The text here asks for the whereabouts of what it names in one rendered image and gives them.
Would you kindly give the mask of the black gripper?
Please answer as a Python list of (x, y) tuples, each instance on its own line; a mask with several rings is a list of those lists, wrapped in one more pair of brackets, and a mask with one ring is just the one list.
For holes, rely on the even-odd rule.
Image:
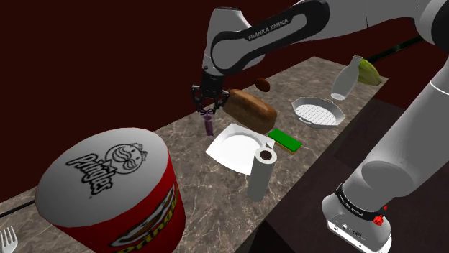
[(220, 107), (225, 106), (230, 97), (230, 92), (222, 90), (224, 79), (223, 76), (211, 75), (207, 72), (203, 72), (201, 85), (193, 85), (191, 87), (192, 99), (200, 114), (207, 113), (207, 111), (201, 107), (202, 101), (206, 98), (212, 98), (214, 100), (214, 107), (212, 109), (213, 114)]

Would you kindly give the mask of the small purple tool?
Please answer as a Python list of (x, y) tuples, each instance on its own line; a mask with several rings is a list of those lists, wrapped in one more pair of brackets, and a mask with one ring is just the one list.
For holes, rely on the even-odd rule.
[(214, 109), (200, 109), (199, 113), (203, 117), (204, 127), (207, 136), (213, 136), (214, 130), (212, 125), (212, 116), (214, 115)]

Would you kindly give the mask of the brown bread loaf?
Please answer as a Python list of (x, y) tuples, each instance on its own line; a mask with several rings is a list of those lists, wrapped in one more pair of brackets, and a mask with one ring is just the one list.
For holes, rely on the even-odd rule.
[(223, 107), (235, 120), (259, 134), (266, 134), (274, 127), (277, 111), (260, 98), (239, 89), (229, 90), (230, 97)]

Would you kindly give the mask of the small brown oval potato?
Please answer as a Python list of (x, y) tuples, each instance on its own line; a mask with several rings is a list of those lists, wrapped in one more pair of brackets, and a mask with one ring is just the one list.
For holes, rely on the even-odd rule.
[(269, 92), (271, 89), (270, 83), (265, 78), (256, 78), (254, 81), (256, 88), (262, 92)]

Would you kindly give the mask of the white square plate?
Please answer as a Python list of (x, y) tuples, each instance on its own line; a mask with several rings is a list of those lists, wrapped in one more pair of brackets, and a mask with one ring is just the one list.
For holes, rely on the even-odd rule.
[(255, 151), (273, 148), (275, 141), (237, 124), (226, 127), (209, 145), (206, 153), (221, 165), (237, 173), (250, 175)]

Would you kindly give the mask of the green sponge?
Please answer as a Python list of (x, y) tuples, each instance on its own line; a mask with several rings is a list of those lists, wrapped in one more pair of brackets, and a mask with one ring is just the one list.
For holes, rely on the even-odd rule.
[(302, 143), (279, 129), (273, 129), (268, 133), (268, 137), (273, 139), (279, 147), (282, 147), (290, 154), (297, 152)]

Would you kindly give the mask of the white paper towel roll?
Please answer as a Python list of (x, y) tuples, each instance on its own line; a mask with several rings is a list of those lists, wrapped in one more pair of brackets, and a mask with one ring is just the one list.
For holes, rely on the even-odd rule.
[(270, 147), (261, 147), (255, 151), (247, 190), (250, 200), (263, 200), (276, 161), (277, 154)]

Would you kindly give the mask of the white grill pan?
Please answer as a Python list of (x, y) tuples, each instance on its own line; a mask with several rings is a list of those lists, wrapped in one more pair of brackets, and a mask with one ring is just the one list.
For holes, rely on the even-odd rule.
[(291, 103), (298, 120), (315, 129), (337, 127), (345, 114), (330, 99), (301, 97)]

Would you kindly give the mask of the red chips can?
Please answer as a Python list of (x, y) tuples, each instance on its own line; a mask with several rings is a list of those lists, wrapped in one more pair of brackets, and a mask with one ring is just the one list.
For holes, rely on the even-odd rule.
[(95, 253), (173, 253), (186, 215), (168, 148), (113, 129), (65, 151), (35, 192), (38, 213)]

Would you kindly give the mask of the white bottle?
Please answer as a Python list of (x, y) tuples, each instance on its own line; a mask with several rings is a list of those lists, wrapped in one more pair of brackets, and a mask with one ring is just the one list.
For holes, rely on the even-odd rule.
[(358, 67), (361, 60), (361, 56), (354, 55), (350, 63), (340, 71), (332, 85), (331, 97), (333, 99), (342, 101), (347, 98), (358, 80)]

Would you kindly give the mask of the dark robot stand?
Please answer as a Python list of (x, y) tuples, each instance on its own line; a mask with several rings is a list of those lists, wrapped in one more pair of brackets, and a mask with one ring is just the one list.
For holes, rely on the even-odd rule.
[[(360, 253), (326, 226), (322, 199), (336, 189), (403, 109), (372, 98), (235, 253)], [(388, 205), (389, 253), (449, 253), (449, 163)]]

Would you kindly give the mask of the yellow green oval fruit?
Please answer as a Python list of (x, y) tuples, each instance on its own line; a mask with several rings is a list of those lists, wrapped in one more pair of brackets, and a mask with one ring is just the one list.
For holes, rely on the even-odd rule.
[(367, 60), (361, 59), (358, 66), (358, 82), (370, 86), (378, 86), (382, 79), (377, 69)]

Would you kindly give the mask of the white fork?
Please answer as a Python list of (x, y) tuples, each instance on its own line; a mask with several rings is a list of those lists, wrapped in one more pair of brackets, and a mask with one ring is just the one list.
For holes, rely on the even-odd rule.
[(0, 230), (0, 251), (1, 253), (13, 253), (18, 246), (17, 235), (13, 226)]

